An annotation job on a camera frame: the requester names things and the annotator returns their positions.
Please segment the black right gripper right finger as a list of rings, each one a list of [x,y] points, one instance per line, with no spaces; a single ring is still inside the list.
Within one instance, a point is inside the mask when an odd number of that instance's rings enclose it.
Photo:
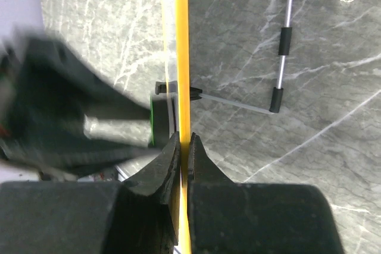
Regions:
[[[343,253],[322,192],[306,184],[236,183],[193,134],[188,158],[193,253]]]

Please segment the green whiteboard eraser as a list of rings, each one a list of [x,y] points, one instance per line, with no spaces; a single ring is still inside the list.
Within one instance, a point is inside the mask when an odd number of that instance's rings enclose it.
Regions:
[[[151,145],[162,149],[175,132],[173,100],[165,95],[150,97]]]

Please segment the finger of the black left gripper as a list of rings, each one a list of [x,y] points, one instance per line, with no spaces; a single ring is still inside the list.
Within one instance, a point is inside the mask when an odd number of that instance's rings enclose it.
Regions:
[[[125,145],[110,150],[96,151],[80,155],[81,162],[68,167],[66,171],[71,174],[95,174],[105,169],[145,156],[157,156],[161,148],[152,144],[147,146]]]

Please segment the yellow framed whiteboard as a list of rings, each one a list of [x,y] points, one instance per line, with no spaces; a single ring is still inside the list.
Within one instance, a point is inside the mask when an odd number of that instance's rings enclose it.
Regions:
[[[289,55],[291,45],[292,1],[287,0],[284,26],[281,29],[279,43],[279,72],[277,83],[273,89],[269,110],[263,113],[278,113],[283,95],[283,74],[285,59]],[[174,0],[174,18],[176,32],[176,67],[178,94],[178,125],[180,136],[180,222],[179,241],[182,253],[191,253],[191,238],[188,223],[188,156],[191,142],[190,118],[190,65],[189,65],[189,6],[188,0]]]

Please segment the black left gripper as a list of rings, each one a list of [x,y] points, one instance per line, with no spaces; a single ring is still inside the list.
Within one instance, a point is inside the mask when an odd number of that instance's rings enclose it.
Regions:
[[[99,78],[59,39],[17,35],[1,56],[1,158],[42,173],[96,173],[85,117],[149,120],[150,109]]]

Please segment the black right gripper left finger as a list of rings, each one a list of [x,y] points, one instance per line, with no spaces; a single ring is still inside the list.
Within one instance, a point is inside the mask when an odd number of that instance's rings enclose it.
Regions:
[[[125,181],[1,184],[2,253],[172,253],[180,142]]]

